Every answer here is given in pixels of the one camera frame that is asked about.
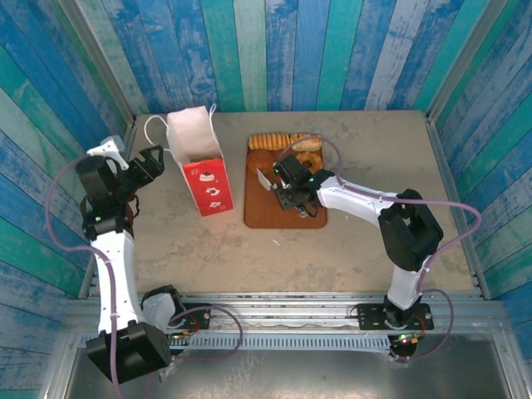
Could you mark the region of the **brown tray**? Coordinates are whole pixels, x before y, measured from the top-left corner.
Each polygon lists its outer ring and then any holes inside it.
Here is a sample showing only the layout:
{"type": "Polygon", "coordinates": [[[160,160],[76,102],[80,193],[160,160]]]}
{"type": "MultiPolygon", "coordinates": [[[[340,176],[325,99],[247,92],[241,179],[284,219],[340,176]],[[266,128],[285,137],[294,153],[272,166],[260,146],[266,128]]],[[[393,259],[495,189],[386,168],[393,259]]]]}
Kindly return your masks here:
{"type": "MultiPolygon", "coordinates": [[[[274,156],[274,163],[280,156],[295,155],[292,150],[293,143],[284,150],[270,150],[274,156]]],[[[318,151],[323,159],[322,147],[318,151]]],[[[280,181],[274,174],[273,169],[265,175],[272,183],[280,181]]],[[[251,229],[321,229],[328,221],[325,209],[320,209],[317,216],[300,218],[298,210],[293,208],[282,210],[273,191],[267,191],[258,180],[258,176],[251,173],[246,166],[245,190],[244,190],[244,223],[251,229]]]]}

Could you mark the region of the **topped fake bread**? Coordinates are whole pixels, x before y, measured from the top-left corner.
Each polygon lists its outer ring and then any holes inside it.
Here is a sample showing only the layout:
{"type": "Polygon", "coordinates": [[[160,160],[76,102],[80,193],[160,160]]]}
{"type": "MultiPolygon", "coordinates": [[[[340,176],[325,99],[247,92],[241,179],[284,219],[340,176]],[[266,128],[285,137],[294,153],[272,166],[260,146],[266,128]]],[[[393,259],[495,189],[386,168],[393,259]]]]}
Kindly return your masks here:
{"type": "Polygon", "coordinates": [[[297,152],[318,151],[322,146],[319,135],[313,133],[293,133],[290,140],[293,143],[292,150],[297,152]]]}

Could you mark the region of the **metal tongs with white tips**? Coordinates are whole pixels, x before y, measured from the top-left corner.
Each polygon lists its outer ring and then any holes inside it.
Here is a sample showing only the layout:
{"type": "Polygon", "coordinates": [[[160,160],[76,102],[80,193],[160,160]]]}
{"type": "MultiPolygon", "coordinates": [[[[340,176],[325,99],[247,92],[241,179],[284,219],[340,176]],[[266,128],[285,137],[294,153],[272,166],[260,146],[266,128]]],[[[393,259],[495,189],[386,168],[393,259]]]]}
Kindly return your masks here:
{"type": "MultiPolygon", "coordinates": [[[[259,183],[267,190],[272,191],[278,188],[276,183],[272,183],[260,169],[256,169],[257,176],[259,183]]],[[[300,218],[306,218],[309,216],[309,212],[307,210],[304,210],[302,206],[295,206],[295,208],[298,210],[298,216],[300,218]]]]}

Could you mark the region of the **round brown fake bun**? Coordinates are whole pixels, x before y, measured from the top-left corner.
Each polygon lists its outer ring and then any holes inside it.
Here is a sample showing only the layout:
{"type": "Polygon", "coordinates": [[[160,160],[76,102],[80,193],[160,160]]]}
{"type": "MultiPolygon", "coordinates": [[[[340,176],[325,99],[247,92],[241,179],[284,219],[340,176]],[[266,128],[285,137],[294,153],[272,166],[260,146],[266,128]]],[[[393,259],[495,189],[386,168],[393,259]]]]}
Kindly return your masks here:
{"type": "Polygon", "coordinates": [[[264,149],[251,150],[246,159],[247,169],[255,175],[258,174],[258,171],[265,175],[270,173],[273,169],[273,163],[273,153],[264,149]]]}

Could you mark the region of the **red white paper bag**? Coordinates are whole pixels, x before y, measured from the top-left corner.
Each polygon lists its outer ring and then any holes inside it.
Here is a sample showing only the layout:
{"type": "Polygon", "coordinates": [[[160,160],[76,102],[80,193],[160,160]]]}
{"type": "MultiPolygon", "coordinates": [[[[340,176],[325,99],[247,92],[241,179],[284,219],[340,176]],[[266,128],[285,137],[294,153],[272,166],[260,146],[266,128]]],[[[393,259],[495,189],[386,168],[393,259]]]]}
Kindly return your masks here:
{"type": "Polygon", "coordinates": [[[145,138],[151,141],[148,125],[154,119],[162,122],[168,143],[164,150],[179,166],[202,216],[234,208],[224,155],[214,130],[216,108],[213,104],[171,112],[167,117],[153,115],[143,126],[145,138]]]}

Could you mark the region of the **long braided fake bread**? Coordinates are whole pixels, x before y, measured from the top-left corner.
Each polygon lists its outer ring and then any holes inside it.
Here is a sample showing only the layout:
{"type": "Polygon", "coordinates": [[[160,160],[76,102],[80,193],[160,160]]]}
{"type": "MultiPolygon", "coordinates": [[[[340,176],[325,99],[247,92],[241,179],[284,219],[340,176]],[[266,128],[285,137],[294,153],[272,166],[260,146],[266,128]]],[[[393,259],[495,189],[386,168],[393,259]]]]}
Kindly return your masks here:
{"type": "Polygon", "coordinates": [[[248,148],[251,150],[284,150],[290,144],[290,135],[286,133],[255,134],[248,140],[248,148]]]}

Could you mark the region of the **small electronics board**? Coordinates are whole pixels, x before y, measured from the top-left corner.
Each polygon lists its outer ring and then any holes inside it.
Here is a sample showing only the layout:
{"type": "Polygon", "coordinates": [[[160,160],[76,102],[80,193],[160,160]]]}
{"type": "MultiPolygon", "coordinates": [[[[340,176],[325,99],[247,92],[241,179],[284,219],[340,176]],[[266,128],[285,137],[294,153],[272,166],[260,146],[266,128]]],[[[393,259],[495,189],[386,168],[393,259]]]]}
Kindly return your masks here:
{"type": "Polygon", "coordinates": [[[425,337],[423,332],[403,332],[389,337],[392,346],[405,346],[417,344],[425,337]]]}
{"type": "Polygon", "coordinates": [[[195,335],[192,330],[184,330],[178,332],[171,332],[167,335],[169,344],[171,346],[182,347],[190,344],[191,338],[195,335]]]}

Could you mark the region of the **steel bench plate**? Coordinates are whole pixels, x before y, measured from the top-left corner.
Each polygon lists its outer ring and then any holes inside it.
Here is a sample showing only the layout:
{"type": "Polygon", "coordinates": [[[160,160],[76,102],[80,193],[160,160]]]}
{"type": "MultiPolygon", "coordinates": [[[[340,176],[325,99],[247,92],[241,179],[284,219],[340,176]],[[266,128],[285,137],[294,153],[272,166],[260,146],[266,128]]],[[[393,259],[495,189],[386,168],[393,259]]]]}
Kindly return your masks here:
{"type": "Polygon", "coordinates": [[[366,352],[251,352],[178,361],[122,385],[126,399],[511,399],[487,341],[455,337],[399,364],[366,352]]]}

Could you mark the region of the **aluminium mounting rail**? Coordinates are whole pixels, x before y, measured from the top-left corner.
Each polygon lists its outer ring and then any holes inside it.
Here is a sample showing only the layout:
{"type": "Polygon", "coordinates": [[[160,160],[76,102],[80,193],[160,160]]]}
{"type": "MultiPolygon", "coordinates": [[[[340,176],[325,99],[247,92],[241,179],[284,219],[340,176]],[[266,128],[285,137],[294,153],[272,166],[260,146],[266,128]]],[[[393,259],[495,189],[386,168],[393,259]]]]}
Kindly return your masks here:
{"type": "MultiPolygon", "coordinates": [[[[449,293],[454,307],[454,333],[489,332],[509,325],[503,305],[484,300],[479,291],[449,293]]],[[[197,293],[183,298],[184,305],[207,303],[226,308],[241,323],[245,333],[356,333],[359,322],[355,307],[383,302],[382,293],[197,293]]],[[[423,296],[431,308],[434,330],[444,333],[449,323],[448,302],[439,293],[423,296]]],[[[100,299],[67,301],[64,329],[97,333],[100,299]]],[[[236,333],[235,323],[225,313],[211,311],[211,329],[236,333]]]]}

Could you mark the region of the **aluminium frame post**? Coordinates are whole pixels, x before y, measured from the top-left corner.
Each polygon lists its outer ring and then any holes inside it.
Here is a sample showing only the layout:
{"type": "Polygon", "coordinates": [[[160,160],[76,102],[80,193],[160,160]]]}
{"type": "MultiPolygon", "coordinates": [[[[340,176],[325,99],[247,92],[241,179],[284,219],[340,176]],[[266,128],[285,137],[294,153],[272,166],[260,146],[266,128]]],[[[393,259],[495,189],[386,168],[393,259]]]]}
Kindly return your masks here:
{"type": "Polygon", "coordinates": [[[452,92],[465,74],[474,55],[479,51],[482,42],[487,38],[489,31],[495,25],[497,18],[503,12],[508,1],[487,0],[485,7],[465,38],[464,44],[460,47],[445,78],[431,100],[431,104],[427,108],[426,119],[429,123],[435,123],[439,118],[452,92]]]}
{"type": "Polygon", "coordinates": [[[76,31],[82,46],[98,70],[112,100],[115,102],[126,126],[131,127],[135,117],[127,103],[126,97],[111,69],[111,64],[104,53],[103,46],[96,38],[96,34],[90,27],[85,12],[81,8],[79,0],[58,0],[62,11],[66,14],[69,22],[76,31]]]}

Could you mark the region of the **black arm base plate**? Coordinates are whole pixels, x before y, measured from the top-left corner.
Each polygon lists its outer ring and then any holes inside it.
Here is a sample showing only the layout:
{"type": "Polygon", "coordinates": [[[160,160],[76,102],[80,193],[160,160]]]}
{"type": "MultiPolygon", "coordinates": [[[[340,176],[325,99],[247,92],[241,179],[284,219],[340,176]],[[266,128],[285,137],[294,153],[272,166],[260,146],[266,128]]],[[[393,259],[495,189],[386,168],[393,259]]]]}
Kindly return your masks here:
{"type": "Polygon", "coordinates": [[[389,302],[359,303],[352,308],[357,311],[361,330],[432,330],[434,321],[430,306],[416,302],[402,310],[389,302]]]}
{"type": "Polygon", "coordinates": [[[210,310],[197,310],[199,307],[207,306],[207,303],[186,303],[185,309],[195,309],[182,318],[178,318],[169,323],[168,329],[173,332],[177,330],[198,331],[209,328],[210,310]]]}

